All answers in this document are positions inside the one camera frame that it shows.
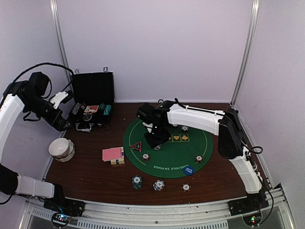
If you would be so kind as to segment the red-backed card deck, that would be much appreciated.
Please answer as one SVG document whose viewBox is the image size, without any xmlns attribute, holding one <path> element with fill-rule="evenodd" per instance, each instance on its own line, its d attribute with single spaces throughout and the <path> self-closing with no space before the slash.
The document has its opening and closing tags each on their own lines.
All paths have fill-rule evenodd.
<svg viewBox="0 0 305 229">
<path fill-rule="evenodd" d="M 121 147 L 108 148 L 102 150 L 102 160 L 104 162 L 119 160 L 122 158 L 123 150 Z"/>
</svg>

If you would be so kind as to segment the blue small blind button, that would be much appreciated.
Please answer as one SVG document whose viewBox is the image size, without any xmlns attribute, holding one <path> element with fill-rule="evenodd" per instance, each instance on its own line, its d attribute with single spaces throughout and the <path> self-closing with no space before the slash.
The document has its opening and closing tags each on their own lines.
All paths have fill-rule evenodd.
<svg viewBox="0 0 305 229">
<path fill-rule="evenodd" d="M 195 173 L 195 169 L 194 169 L 194 167 L 192 167 L 192 166 L 186 166 L 186 167 L 183 169 L 183 172 L 184 172 L 187 176 L 191 176 L 192 174 Z"/>
</svg>

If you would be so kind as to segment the green chip stack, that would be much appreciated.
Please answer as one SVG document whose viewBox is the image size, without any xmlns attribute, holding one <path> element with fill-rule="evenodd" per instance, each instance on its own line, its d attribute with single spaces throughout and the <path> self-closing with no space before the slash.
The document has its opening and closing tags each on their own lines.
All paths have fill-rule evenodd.
<svg viewBox="0 0 305 229">
<path fill-rule="evenodd" d="M 142 177 L 141 176 L 134 176 L 132 178 L 132 186 L 135 189 L 140 189 L 142 187 Z"/>
</svg>

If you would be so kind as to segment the blue white chip stack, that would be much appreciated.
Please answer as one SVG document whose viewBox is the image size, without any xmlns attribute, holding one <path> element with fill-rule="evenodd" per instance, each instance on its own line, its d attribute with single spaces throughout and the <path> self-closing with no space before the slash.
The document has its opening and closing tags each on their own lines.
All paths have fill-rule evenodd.
<svg viewBox="0 0 305 229">
<path fill-rule="evenodd" d="M 153 189 L 155 191 L 161 191 L 164 189 L 165 187 L 165 182 L 163 180 L 156 180 L 153 185 L 152 185 Z"/>
</svg>

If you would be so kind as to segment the red black chip stack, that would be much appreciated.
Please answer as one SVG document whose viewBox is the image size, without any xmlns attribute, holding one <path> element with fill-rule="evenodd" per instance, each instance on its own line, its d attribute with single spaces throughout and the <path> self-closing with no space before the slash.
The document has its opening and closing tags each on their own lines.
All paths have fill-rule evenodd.
<svg viewBox="0 0 305 229">
<path fill-rule="evenodd" d="M 182 190 L 183 192 L 188 192 L 191 190 L 191 186 L 188 183 L 182 184 Z"/>
</svg>

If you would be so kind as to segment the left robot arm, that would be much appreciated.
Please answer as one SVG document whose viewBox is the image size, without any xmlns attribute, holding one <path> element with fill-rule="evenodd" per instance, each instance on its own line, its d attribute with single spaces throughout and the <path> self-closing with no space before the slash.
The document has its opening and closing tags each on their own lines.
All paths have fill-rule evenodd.
<svg viewBox="0 0 305 229">
<path fill-rule="evenodd" d="M 44 65 L 63 68 L 74 75 L 73 70 L 57 63 L 42 62 L 21 72 L 6 88 L 3 98 L 0 101 L 0 150 L 4 151 L 9 134 L 20 113 L 29 115 L 36 114 L 37 119 L 44 119 L 50 126 L 58 131 L 65 131 L 69 128 L 69 121 L 62 117 L 62 110 L 59 109 L 61 103 L 66 103 L 72 99 L 73 93 L 62 89 L 50 100 L 46 100 L 43 95 L 50 79 L 41 72 L 33 73 L 29 80 L 19 79 L 27 72 Z M 10 197 L 14 195 L 25 195 L 29 197 L 50 198 L 50 204 L 58 212 L 64 212 L 69 204 L 68 200 L 61 196 L 57 187 L 45 181 L 32 177 L 22 176 L 10 170 L 4 165 L 0 166 L 0 191 Z"/>
</svg>

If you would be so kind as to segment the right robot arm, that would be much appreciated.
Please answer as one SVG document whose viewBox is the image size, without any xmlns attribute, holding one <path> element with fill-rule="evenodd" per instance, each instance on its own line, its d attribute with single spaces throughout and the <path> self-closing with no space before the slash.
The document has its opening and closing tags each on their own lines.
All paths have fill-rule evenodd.
<svg viewBox="0 0 305 229">
<path fill-rule="evenodd" d="M 158 148 L 170 137 L 170 127 L 179 125 L 183 128 L 195 128 L 218 137 L 218 153 L 228 159 L 235 167 L 244 183 L 247 198 L 244 206 L 255 210 L 265 200 L 266 188 L 252 160 L 252 154 L 260 154 L 260 146 L 249 147 L 246 135 L 238 118 L 238 111 L 229 107 L 227 110 L 208 110 L 184 105 L 174 99 L 165 100 L 157 107 L 145 103 L 137 111 L 137 117 L 147 128 L 144 137 L 151 148 Z"/>
</svg>

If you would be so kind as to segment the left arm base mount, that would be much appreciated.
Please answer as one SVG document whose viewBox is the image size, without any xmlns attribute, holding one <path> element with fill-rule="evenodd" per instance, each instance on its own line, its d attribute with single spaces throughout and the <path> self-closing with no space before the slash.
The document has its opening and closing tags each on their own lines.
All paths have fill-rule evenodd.
<svg viewBox="0 0 305 229">
<path fill-rule="evenodd" d="M 85 209 L 83 201 L 65 199 L 63 203 L 52 199 L 45 199 L 43 207 L 72 217 L 81 217 Z"/>
</svg>

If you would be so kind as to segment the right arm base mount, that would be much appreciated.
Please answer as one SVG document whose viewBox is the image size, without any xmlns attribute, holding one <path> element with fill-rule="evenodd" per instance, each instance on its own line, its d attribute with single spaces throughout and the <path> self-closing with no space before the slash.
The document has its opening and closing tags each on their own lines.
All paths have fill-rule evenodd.
<svg viewBox="0 0 305 229">
<path fill-rule="evenodd" d="M 267 200 L 259 203 L 257 200 L 250 200 L 248 198 L 236 199 L 228 202 L 231 216 L 258 211 L 261 208 L 266 208 L 268 206 L 269 202 Z"/>
</svg>

